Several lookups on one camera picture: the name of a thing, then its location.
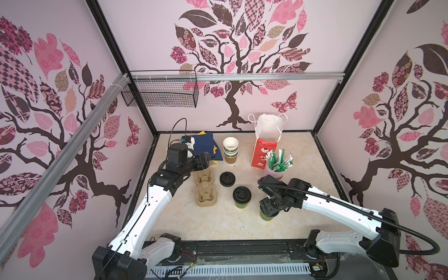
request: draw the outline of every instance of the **wire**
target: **wire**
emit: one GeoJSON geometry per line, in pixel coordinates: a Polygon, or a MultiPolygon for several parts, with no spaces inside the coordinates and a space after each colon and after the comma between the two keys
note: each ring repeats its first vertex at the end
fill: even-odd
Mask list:
{"type": "Polygon", "coordinates": [[[337,272],[339,271],[339,266],[340,266],[340,255],[339,252],[336,253],[336,267],[333,270],[333,272],[330,275],[327,275],[325,277],[317,277],[316,275],[311,275],[313,278],[315,278],[316,280],[328,280],[333,278],[334,276],[336,276],[337,272]]]}
{"type": "Polygon", "coordinates": [[[160,278],[152,269],[150,269],[152,274],[154,274],[157,278],[159,278],[160,280],[163,280],[162,278],[160,278]]]}
{"type": "Polygon", "coordinates": [[[361,209],[359,209],[359,208],[357,208],[357,207],[355,207],[353,205],[350,205],[348,203],[345,203],[343,201],[340,201],[340,200],[337,200],[337,199],[334,199],[334,198],[331,198],[331,197],[327,197],[327,196],[325,196],[323,194],[313,193],[313,192],[310,192],[310,191],[307,191],[307,190],[299,190],[297,188],[291,188],[291,187],[283,186],[283,185],[266,184],[266,183],[262,182],[262,179],[258,180],[258,184],[260,186],[262,186],[262,187],[264,186],[264,187],[270,187],[270,188],[280,188],[280,189],[287,189],[287,190],[295,190],[295,191],[299,191],[299,192],[302,192],[302,193],[306,193],[306,194],[309,194],[309,195],[312,195],[312,196],[316,196],[318,198],[322,198],[322,199],[334,202],[334,203],[342,205],[342,206],[344,206],[344,207],[346,207],[348,209],[351,209],[351,210],[353,210],[355,212],[358,212],[358,213],[360,213],[360,214],[362,214],[364,216],[367,216],[367,217],[372,218],[372,219],[374,219],[376,221],[379,221],[379,222],[381,222],[383,224],[386,224],[386,225],[391,226],[393,228],[396,228],[396,229],[399,229],[401,231],[404,231],[405,233],[409,233],[411,235],[414,235],[414,236],[416,236],[416,237],[418,237],[418,238],[420,238],[420,239],[422,239],[422,240],[424,240],[424,241],[426,241],[426,242],[428,242],[429,244],[432,245],[432,249],[430,249],[430,250],[423,250],[423,251],[400,250],[400,254],[434,255],[434,254],[437,254],[438,252],[440,252],[439,245],[434,240],[432,240],[431,238],[429,238],[429,237],[427,237],[427,236],[425,236],[425,235],[423,235],[421,233],[418,233],[418,232],[416,232],[414,230],[411,230],[409,228],[405,228],[405,227],[403,227],[401,225],[398,225],[398,224],[389,222],[388,220],[385,220],[383,218],[377,217],[377,216],[375,216],[373,214],[370,214],[369,212],[361,210],[361,209]]]}

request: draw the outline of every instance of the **pink leaf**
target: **pink leaf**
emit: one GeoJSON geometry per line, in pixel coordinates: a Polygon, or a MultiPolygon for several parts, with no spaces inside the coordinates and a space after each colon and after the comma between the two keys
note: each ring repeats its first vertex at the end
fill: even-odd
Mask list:
{"type": "Polygon", "coordinates": [[[233,49],[226,45],[224,48],[224,55],[225,57],[231,57],[233,55],[233,49]]]}
{"type": "Polygon", "coordinates": [[[430,125],[434,121],[434,110],[432,108],[427,109],[418,116],[418,122],[422,125],[430,125]]]}
{"type": "Polygon", "coordinates": [[[250,62],[256,62],[258,60],[258,58],[260,57],[261,52],[251,52],[249,54],[249,61],[250,62]]]}
{"type": "Polygon", "coordinates": [[[64,121],[64,129],[68,132],[76,132],[78,129],[78,121],[76,121],[75,115],[71,113],[64,121]]]}
{"type": "Polygon", "coordinates": [[[227,66],[227,69],[226,69],[226,73],[231,73],[232,71],[233,71],[233,69],[235,68],[235,62],[234,61],[232,61],[232,62],[230,62],[230,64],[227,66]]]}
{"type": "Polygon", "coordinates": [[[54,233],[59,226],[54,211],[44,203],[39,214],[31,221],[22,234],[24,238],[17,251],[17,257],[30,254],[30,266],[37,267],[45,258],[44,246],[54,242],[54,233]]]}
{"type": "Polygon", "coordinates": [[[113,147],[115,147],[115,145],[116,145],[116,142],[113,141],[113,140],[108,141],[108,142],[106,143],[106,146],[108,146],[109,148],[113,148],[113,147]]]}
{"type": "Polygon", "coordinates": [[[411,199],[409,205],[411,206],[412,213],[415,217],[417,217],[420,214],[420,209],[422,208],[417,195],[413,199],[411,199]]]}
{"type": "Polygon", "coordinates": [[[26,147],[36,156],[44,156],[48,151],[48,143],[45,143],[44,141],[34,141],[28,143],[26,147]]]}
{"type": "Polygon", "coordinates": [[[50,129],[53,125],[53,121],[46,115],[41,113],[34,113],[34,118],[36,119],[37,124],[42,129],[50,129]]]}
{"type": "Polygon", "coordinates": [[[299,20],[297,22],[297,30],[299,32],[302,31],[302,29],[305,27],[305,24],[306,24],[306,13],[305,13],[305,9],[303,9],[299,15],[299,20]]]}
{"type": "Polygon", "coordinates": [[[47,41],[48,43],[44,39],[38,38],[38,41],[34,42],[34,54],[43,74],[48,79],[48,73],[51,70],[62,68],[60,62],[64,58],[64,54],[56,48],[57,40],[55,35],[47,33],[47,41]]]}
{"type": "Polygon", "coordinates": [[[448,160],[448,144],[445,144],[440,151],[440,156],[444,160],[448,160]]]}
{"type": "Polygon", "coordinates": [[[243,36],[238,44],[238,46],[240,47],[240,49],[245,49],[247,48],[247,46],[249,45],[249,43],[247,42],[247,39],[245,36],[243,36]]]}
{"type": "Polygon", "coordinates": [[[406,132],[403,133],[401,136],[398,136],[398,138],[400,138],[401,140],[405,141],[405,142],[411,142],[414,141],[415,139],[417,139],[418,137],[420,137],[421,133],[418,131],[410,131],[410,132],[406,132]]]}
{"type": "Polygon", "coordinates": [[[267,90],[264,87],[260,87],[260,92],[264,95],[267,95],[267,90]]]}
{"type": "Polygon", "coordinates": [[[296,0],[293,4],[293,0],[283,0],[274,10],[271,20],[268,22],[279,22],[286,24],[288,20],[295,19],[297,14],[296,10],[303,4],[303,0],[296,0]]]}
{"type": "Polygon", "coordinates": [[[444,39],[445,45],[448,46],[448,24],[444,21],[444,26],[442,27],[442,38],[444,39]]]}

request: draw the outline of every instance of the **tree mural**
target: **tree mural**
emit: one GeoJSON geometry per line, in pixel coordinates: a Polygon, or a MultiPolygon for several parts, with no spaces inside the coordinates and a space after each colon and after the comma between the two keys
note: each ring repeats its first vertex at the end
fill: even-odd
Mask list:
{"type": "MultiPolygon", "coordinates": [[[[1,92],[6,104],[4,108],[7,106],[9,109],[9,112],[0,112],[0,145],[3,146],[0,148],[0,173],[6,172],[14,164],[15,168],[30,164],[27,165],[30,169],[47,169],[82,125],[88,112],[95,107],[93,102],[105,92],[103,76],[100,75],[99,79],[93,81],[87,63],[81,68],[76,52],[63,42],[61,45],[64,52],[59,50],[55,35],[48,33],[47,40],[38,38],[37,42],[32,42],[28,36],[29,40],[24,48],[18,43],[18,36],[20,33],[28,33],[22,27],[17,33],[15,30],[16,27],[3,17],[0,21],[0,43],[16,55],[20,54],[20,50],[14,48],[15,45],[25,52],[34,47],[43,76],[37,80],[40,82],[38,84],[20,60],[0,47],[1,92]],[[62,65],[65,55],[68,57],[65,61],[69,64],[62,65]],[[54,70],[59,72],[53,83],[48,80],[48,74],[54,70]]],[[[77,165],[61,177],[55,191],[50,194],[58,196],[52,207],[54,210],[50,208],[50,211],[56,212],[58,220],[70,227],[72,215],[85,209],[89,196],[108,195],[115,199],[117,225],[120,206],[129,201],[130,196],[125,197],[125,194],[130,180],[127,185],[118,188],[98,181],[96,176],[96,172],[102,170],[101,162],[108,159],[101,151],[117,144],[112,140],[118,132],[121,117],[113,115],[116,106],[117,99],[76,155],[77,165]]],[[[132,134],[126,146],[138,143],[139,128],[130,118],[128,122],[132,134]]],[[[38,173],[21,172],[1,179],[0,195],[10,198],[1,199],[0,207],[20,205],[24,197],[16,200],[13,197],[32,189],[41,177],[38,173]]]]}
{"type": "Polygon", "coordinates": [[[363,100],[367,106],[353,115],[366,129],[359,136],[365,140],[364,150],[370,155],[366,172],[360,181],[341,176],[352,187],[350,200],[353,202],[356,196],[363,206],[363,192],[370,187],[373,176],[381,168],[392,169],[388,179],[396,179],[397,191],[407,186],[412,188],[409,204],[415,216],[422,207],[422,196],[415,187],[416,179],[420,178],[426,192],[423,212],[432,227],[448,239],[448,206],[430,198],[431,194],[448,198],[448,175],[433,169],[448,168],[445,128],[448,126],[448,86],[424,79],[426,71],[446,79],[448,50],[437,44],[417,48],[423,52],[424,67],[414,64],[406,52],[391,77],[383,72],[374,78],[375,93],[368,95],[363,100]]]}
{"type": "MultiPolygon", "coordinates": [[[[175,25],[176,36],[186,52],[182,47],[175,46],[170,55],[182,64],[181,73],[189,74],[193,69],[199,73],[221,74],[299,73],[311,64],[293,63],[310,52],[309,48],[297,48],[307,35],[300,34],[306,24],[305,10],[296,12],[303,5],[303,0],[267,0],[268,3],[272,2],[271,9],[276,5],[270,18],[265,12],[265,0],[245,0],[244,5],[243,0],[187,2],[198,9],[185,12],[179,19],[189,20],[195,28],[175,25]],[[193,63],[186,63],[187,55],[194,60],[193,63]]],[[[215,98],[226,95],[224,99],[230,107],[231,116],[218,127],[232,124],[239,130],[238,123],[249,121],[239,116],[235,99],[237,93],[253,94],[256,88],[267,95],[268,90],[278,90],[288,85],[288,81],[264,81],[264,87],[254,81],[198,82],[199,89],[204,89],[204,95],[211,93],[215,98]]],[[[295,97],[292,94],[287,102],[275,102],[272,106],[279,112],[285,112],[288,108],[295,108],[295,97]]]]}

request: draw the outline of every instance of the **tree branch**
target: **tree branch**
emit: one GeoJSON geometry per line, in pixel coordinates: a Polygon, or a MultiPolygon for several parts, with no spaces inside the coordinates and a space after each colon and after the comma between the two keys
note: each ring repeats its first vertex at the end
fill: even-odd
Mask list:
{"type": "Polygon", "coordinates": [[[8,149],[0,149],[0,153],[13,153],[15,154],[17,157],[19,157],[24,163],[29,164],[29,163],[37,163],[38,165],[42,166],[45,169],[48,169],[48,164],[46,164],[45,162],[41,161],[40,159],[38,159],[37,157],[34,158],[26,158],[22,155],[20,149],[22,148],[22,146],[24,145],[24,142],[26,141],[26,138],[23,138],[23,140],[17,144],[17,148],[14,150],[12,148],[8,148],[8,149]]]}

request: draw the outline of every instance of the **wire basket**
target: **wire basket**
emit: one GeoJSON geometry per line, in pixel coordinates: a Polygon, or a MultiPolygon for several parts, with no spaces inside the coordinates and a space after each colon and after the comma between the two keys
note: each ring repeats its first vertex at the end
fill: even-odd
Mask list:
{"type": "Polygon", "coordinates": [[[135,97],[140,94],[145,106],[196,108],[199,96],[196,71],[146,70],[131,71],[131,75],[137,89],[131,90],[133,85],[128,84],[121,92],[127,106],[138,106],[135,97]]]}

